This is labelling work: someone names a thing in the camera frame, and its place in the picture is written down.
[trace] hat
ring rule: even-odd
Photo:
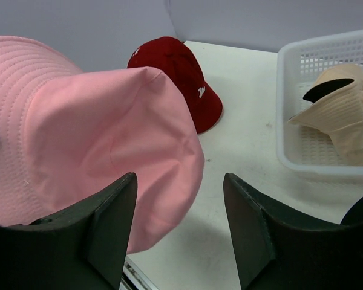
[[[160,70],[83,73],[42,43],[0,36],[0,225],[29,224],[135,172],[128,253],[143,251],[183,219],[203,166],[184,98]]]
[[[289,120],[329,135],[349,165],[363,165],[363,73],[356,65],[324,71],[303,97],[313,104]]]
[[[162,70],[175,83],[186,99],[198,134],[220,119],[222,102],[204,80],[198,61],[183,42],[165,36],[143,44],[133,53],[128,68],[144,66]]]

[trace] white logo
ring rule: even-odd
[[[132,56],[135,56],[139,52],[140,48],[136,49]]]
[[[199,98],[202,98],[204,92],[206,91],[206,87],[202,86],[201,88],[198,88],[198,92],[199,92]]]

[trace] beige hat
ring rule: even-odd
[[[289,120],[328,134],[350,165],[363,165],[363,72],[354,64],[324,71],[304,96],[313,102]]]

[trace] hat brim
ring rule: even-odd
[[[223,104],[219,96],[206,83],[206,91],[199,105],[191,111],[191,116],[198,134],[214,127],[223,112]]]
[[[40,42],[0,36],[0,225],[29,224],[51,214],[30,184],[21,153],[24,120],[44,83],[80,73],[72,61]]]

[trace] cap visor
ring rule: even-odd
[[[220,119],[222,111],[222,101],[206,83],[206,91],[199,106],[191,112],[197,133],[200,134],[212,128]]]

